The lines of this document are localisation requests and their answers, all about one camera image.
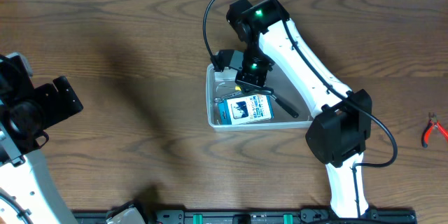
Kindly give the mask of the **clear plastic container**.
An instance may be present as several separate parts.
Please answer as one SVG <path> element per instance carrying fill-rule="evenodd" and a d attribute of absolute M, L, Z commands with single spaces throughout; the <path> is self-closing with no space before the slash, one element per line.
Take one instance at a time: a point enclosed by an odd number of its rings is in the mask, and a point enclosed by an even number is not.
<path fill-rule="evenodd" d="M 206 109 L 209 125 L 217 132 L 224 131 L 249 131 L 249 130 L 282 130 L 282 129 L 307 129 L 313 120 L 307 105 L 287 79 L 285 73 L 277 66 L 267 73 L 266 86 L 274 90 L 274 95 L 285 102 L 299 116 L 293 118 L 285 112 L 274 100 L 271 101 L 274 117 L 269 120 L 252 122 L 243 125 L 224 125 L 219 115 L 217 98 L 236 92 L 234 69 L 226 69 L 223 72 L 215 72 L 214 66 L 210 64 L 206 69 Z"/>

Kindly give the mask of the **blue white screw box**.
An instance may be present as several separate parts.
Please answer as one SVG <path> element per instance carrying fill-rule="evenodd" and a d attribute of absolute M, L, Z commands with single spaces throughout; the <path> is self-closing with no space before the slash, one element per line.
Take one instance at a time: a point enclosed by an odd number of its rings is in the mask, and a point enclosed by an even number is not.
<path fill-rule="evenodd" d="M 218 109 L 224 125 L 257 123 L 274 117 L 270 98 L 262 94 L 226 99 Z"/>

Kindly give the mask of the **silver wrench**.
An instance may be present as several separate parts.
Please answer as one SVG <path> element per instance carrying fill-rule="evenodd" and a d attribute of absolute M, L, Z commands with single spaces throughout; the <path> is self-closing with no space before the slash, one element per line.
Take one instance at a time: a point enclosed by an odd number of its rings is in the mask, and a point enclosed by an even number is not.
<path fill-rule="evenodd" d="M 223 102 L 223 101 L 225 101 L 227 99 L 233 99 L 233 98 L 236 98 L 236 97 L 238 97 L 240 95 L 243 95 L 242 91 L 235 91 L 235 92 L 232 92 L 230 94 L 224 94 L 221 97 L 216 97 L 216 98 L 213 99 L 213 101 L 214 101 L 215 104 L 219 104 L 219 103 L 221 103 L 221 102 Z"/>

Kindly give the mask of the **small claw hammer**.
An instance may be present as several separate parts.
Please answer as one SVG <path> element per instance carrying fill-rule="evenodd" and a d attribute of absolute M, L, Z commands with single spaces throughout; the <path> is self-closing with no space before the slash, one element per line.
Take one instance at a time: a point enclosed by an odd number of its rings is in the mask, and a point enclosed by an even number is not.
<path fill-rule="evenodd" d="M 297 118 L 299 116 L 299 113 L 289 106 L 286 102 L 284 102 L 282 99 L 278 98 L 274 93 L 270 95 L 271 98 L 285 111 L 287 114 L 289 114 L 292 118 Z"/>

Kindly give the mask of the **red handled pliers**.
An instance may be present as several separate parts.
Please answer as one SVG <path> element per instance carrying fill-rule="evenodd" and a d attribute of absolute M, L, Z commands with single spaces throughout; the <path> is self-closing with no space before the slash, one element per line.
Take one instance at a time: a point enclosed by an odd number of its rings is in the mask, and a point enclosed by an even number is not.
<path fill-rule="evenodd" d="M 423 148 L 428 147 L 429 139 L 434 129 L 437 129 L 445 138 L 445 140 L 447 140 L 447 130 L 441 125 L 440 121 L 434 113 L 429 113 L 428 124 L 421 136 L 421 145 Z"/>

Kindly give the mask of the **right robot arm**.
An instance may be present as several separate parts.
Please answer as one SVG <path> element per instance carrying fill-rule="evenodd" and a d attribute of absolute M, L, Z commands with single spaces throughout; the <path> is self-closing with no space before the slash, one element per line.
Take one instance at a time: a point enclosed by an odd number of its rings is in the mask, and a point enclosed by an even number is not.
<path fill-rule="evenodd" d="M 273 94 L 267 74 L 276 65 L 303 98 L 313 121 L 305 134 L 314 156 L 325 165 L 332 194 L 330 207 L 340 218 L 357 218 L 369 209 L 361 162 L 370 137 L 372 100 L 327 70 L 277 0 L 252 5 L 232 3 L 226 20 L 245 42 L 236 83 L 245 91 Z"/>

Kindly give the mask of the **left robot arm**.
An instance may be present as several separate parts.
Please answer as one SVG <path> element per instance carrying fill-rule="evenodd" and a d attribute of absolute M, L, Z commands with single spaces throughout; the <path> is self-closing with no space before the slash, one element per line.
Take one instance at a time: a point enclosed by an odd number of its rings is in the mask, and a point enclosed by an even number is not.
<path fill-rule="evenodd" d="M 27 58 L 1 57 L 1 219 L 5 223 L 75 223 L 38 142 L 46 130 L 81 112 L 66 77 L 34 87 Z"/>

